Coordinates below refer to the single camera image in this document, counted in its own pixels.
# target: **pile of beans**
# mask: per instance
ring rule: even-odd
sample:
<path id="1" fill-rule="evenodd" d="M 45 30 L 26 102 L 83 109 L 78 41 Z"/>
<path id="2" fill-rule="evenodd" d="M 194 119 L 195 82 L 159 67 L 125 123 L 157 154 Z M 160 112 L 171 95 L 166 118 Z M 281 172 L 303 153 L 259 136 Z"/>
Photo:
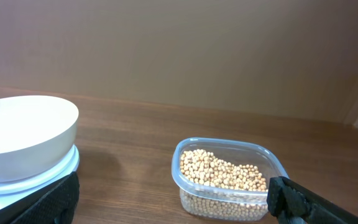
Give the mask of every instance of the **pile of beans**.
<path id="1" fill-rule="evenodd" d="M 203 149 L 185 151 L 180 157 L 180 171 L 190 181 L 222 189 L 267 192 L 266 179 L 257 166 L 235 166 L 216 158 Z M 183 208 L 194 215 L 237 221 L 260 220 L 267 213 L 267 205 L 224 202 L 198 197 L 180 190 Z"/>

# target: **container rim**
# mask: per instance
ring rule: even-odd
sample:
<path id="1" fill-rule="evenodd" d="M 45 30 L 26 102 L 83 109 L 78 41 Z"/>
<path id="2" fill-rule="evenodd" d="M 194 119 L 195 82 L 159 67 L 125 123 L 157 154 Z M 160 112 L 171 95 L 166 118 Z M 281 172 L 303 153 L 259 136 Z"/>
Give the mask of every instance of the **container rim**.
<path id="1" fill-rule="evenodd" d="M 196 143 L 196 142 L 208 142 L 208 143 L 217 143 L 217 144 L 232 144 L 242 147 L 251 147 L 252 149 L 260 152 L 264 156 L 266 156 L 269 160 L 275 164 L 275 168 L 280 173 L 280 176 L 288 177 L 287 172 L 285 172 L 284 167 L 281 165 L 280 161 L 277 159 L 277 157 L 270 152 L 268 149 L 249 142 L 242 142 L 242 141 L 234 141 L 234 140 L 226 140 L 226 139 L 213 139 L 213 138 L 187 138 L 179 142 L 177 145 L 175 152 L 172 157 L 172 177 L 175 183 L 184 191 L 188 192 L 189 194 L 194 194 L 193 192 L 189 192 L 189 187 L 194 189 L 200 189 L 201 186 L 205 191 L 208 192 L 214 192 L 214 191 L 224 191 L 227 194 L 233 194 L 238 196 L 267 196 L 267 192 L 254 192 L 254 191 L 248 191 L 248 190 L 232 190 L 232 189 L 222 189 L 219 187 L 211 187 L 211 186 L 205 186 L 202 184 L 196 184 L 190 180 L 188 180 L 181 172 L 180 172 L 180 164 L 179 164 L 179 158 L 180 158 L 180 151 L 183 148 L 183 146 L 186 146 L 189 143 Z"/>

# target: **table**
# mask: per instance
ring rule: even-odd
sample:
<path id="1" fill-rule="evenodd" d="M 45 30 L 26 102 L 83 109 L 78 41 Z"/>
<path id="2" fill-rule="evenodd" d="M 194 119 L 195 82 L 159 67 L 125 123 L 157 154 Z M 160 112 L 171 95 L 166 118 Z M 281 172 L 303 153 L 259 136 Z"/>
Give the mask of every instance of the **table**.
<path id="1" fill-rule="evenodd" d="M 295 182 L 358 216 L 358 130 L 351 126 L 0 87 L 0 98 L 35 94 L 80 110 L 73 223 L 222 223 L 186 213 L 171 177 L 176 145 L 195 136 L 260 144 Z M 277 222 L 267 215 L 259 223 Z"/>

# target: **white bowl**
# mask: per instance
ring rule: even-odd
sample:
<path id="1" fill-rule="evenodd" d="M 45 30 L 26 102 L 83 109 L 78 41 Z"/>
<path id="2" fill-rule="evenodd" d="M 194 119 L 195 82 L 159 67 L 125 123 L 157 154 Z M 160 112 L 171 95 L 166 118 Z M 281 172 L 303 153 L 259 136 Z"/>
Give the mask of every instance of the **white bowl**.
<path id="1" fill-rule="evenodd" d="M 0 182 L 56 165 L 74 143 L 78 108 L 53 96 L 0 99 Z"/>

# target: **container of chickpeas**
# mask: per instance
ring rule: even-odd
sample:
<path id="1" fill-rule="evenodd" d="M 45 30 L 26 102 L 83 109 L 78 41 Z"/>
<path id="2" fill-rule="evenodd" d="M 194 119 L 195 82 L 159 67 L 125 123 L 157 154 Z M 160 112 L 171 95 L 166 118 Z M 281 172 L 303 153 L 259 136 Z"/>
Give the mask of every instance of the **container of chickpeas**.
<path id="1" fill-rule="evenodd" d="M 257 221 L 267 212 L 271 177 L 288 177 L 262 146 L 240 141 L 189 138 L 172 159 L 172 177 L 190 214 L 220 220 Z"/>

